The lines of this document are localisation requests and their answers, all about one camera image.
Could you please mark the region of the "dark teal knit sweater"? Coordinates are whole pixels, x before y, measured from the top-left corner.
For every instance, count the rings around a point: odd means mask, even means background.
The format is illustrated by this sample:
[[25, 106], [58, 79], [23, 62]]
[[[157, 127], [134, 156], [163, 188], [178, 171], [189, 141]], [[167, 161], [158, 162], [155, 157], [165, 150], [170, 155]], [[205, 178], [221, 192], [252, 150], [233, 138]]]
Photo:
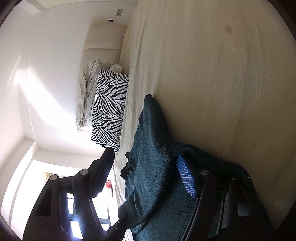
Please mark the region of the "dark teal knit sweater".
[[192, 145], [175, 141], [156, 100], [147, 95], [133, 147], [121, 170], [126, 200], [119, 208], [134, 240], [182, 240], [196, 201], [177, 169], [183, 156], [191, 170], [203, 161], [221, 161]]

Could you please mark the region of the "dark framed window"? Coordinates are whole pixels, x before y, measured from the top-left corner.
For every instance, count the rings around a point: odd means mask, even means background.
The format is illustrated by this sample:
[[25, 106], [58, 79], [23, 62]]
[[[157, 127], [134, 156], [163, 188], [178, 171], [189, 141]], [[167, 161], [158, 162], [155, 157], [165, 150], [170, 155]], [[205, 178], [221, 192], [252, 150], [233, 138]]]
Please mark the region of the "dark framed window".
[[106, 232], [111, 226], [111, 192], [103, 191], [95, 198], [78, 192], [68, 193], [66, 197], [70, 233], [74, 240], [105, 240]]

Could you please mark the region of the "small red box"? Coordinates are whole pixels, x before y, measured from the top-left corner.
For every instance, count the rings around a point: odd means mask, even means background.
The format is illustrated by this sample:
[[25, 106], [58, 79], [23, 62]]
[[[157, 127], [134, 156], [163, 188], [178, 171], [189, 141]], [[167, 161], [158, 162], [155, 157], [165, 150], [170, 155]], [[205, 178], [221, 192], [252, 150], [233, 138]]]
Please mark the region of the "small red box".
[[111, 180], [106, 181], [106, 188], [112, 188], [112, 181]]

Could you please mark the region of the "crumpled white duvet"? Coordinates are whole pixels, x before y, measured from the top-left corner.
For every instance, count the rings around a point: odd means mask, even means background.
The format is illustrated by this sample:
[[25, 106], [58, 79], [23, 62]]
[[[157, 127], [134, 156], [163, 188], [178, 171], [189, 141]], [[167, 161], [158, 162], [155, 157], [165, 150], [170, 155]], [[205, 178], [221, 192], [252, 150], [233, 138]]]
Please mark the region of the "crumpled white duvet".
[[123, 73], [124, 68], [118, 64], [102, 62], [98, 58], [90, 60], [81, 70], [76, 106], [76, 125], [83, 130], [91, 125], [91, 110], [95, 96], [97, 78], [100, 70]]

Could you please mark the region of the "cream bed sheet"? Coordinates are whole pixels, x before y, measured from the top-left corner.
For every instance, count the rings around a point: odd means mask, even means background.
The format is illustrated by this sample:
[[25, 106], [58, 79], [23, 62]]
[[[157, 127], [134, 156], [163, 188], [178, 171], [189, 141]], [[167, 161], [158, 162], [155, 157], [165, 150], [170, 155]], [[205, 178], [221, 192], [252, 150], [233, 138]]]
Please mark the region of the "cream bed sheet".
[[269, 240], [295, 240], [295, 1], [139, 1], [120, 62], [120, 174], [151, 95], [175, 141], [247, 171]]

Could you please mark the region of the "zebra print pillow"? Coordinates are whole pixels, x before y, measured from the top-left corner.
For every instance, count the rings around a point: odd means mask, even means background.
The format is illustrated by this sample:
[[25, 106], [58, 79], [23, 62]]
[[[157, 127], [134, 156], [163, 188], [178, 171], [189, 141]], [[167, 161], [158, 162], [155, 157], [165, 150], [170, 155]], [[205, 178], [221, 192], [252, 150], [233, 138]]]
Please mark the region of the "zebra print pillow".
[[121, 127], [125, 112], [129, 76], [101, 69], [91, 111], [91, 139], [115, 152], [120, 148]]

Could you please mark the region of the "wall power socket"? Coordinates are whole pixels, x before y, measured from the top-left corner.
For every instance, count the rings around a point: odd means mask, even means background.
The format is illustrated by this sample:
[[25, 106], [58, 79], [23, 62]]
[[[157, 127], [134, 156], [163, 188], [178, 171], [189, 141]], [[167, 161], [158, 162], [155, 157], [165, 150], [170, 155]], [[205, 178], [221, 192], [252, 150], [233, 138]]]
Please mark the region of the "wall power socket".
[[121, 16], [123, 9], [118, 9], [115, 16]]

